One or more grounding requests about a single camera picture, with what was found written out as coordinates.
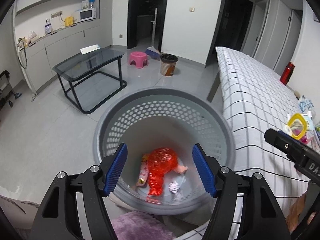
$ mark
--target woven trash bin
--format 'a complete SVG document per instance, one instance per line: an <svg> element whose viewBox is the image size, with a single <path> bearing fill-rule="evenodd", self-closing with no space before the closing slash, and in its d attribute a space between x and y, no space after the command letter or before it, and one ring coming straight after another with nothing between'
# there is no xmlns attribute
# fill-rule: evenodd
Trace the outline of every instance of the woven trash bin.
<svg viewBox="0 0 320 240"><path fill-rule="evenodd" d="M207 102L177 89L153 87L123 96L102 115L93 141L96 163L114 154L120 143L127 145L128 158L114 194L150 214L183 214L212 201L192 159L194 144L199 143L221 166L234 168L233 137L223 117ZM135 184L143 154L160 147L173 149L178 163L188 170L182 175L166 173L163 194L150 196L148 183ZM180 185L175 194L168 188L173 181Z"/></svg>
<svg viewBox="0 0 320 240"><path fill-rule="evenodd" d="M175 55L165 53L160 56L160 59L161 59L160 73L167 77L172 76L174 69L176 67L176 63L178 61L178 57Z"/></svg>

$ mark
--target red plastic bag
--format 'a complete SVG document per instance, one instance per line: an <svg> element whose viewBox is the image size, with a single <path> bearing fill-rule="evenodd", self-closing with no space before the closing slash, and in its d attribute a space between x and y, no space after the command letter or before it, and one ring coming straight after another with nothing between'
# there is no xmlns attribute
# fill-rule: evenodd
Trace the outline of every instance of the red plastic bag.
<svg viewBox="0 0 320 240"><path fill-rule="evenodd" d="M160 196L162 194L164 174L174 170L177 165L177 154L170 148L159 148L150 153L148 159L150 190L148 195Z"/></svg>

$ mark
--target red water bottle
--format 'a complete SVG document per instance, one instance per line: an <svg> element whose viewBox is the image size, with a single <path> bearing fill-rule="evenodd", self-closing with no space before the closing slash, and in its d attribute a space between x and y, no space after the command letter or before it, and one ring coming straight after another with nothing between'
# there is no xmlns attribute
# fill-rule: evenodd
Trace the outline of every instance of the red water bottle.
<svg viewBox="0 0 320 240"><path fill-rule="evenodd" d="M288 65L286 66L285 70L282 73L282 76L280 78L280 82L284 85L287 85L289 82L289 79L292 75L292 72L294 70L294 65L292 62L289 62Z"/></svg>

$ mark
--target pink plastic stool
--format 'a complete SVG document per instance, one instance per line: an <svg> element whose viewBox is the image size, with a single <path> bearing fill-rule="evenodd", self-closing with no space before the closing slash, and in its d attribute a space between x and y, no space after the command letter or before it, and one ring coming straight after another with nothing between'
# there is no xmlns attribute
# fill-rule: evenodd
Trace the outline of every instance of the pink plastic stool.
<svg viewBox="0 0 320 240"><path fill-rule="evenodd" d="M136 68L143 68L143 63L145 62L145 65L149 65L148 62L148 55L145 54L144 52L136 51L132 52L130 54L129 58L129 65L132 64L132 62L135 62Z"/></svg>

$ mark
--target broom handle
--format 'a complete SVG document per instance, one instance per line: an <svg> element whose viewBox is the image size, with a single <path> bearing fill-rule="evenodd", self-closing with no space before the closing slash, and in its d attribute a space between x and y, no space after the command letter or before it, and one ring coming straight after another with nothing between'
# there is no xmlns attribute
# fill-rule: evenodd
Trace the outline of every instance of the broom handle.
<svg viewBox="0 0 320 240"><path fill-rule="evenodd" d="M151 22L153 23L151 47L153 47L154 44L155 44L156 24L157 24L157 13L158 13L158 8L156 8L155 20L154 20L154 21L151 21Z"/></svg>

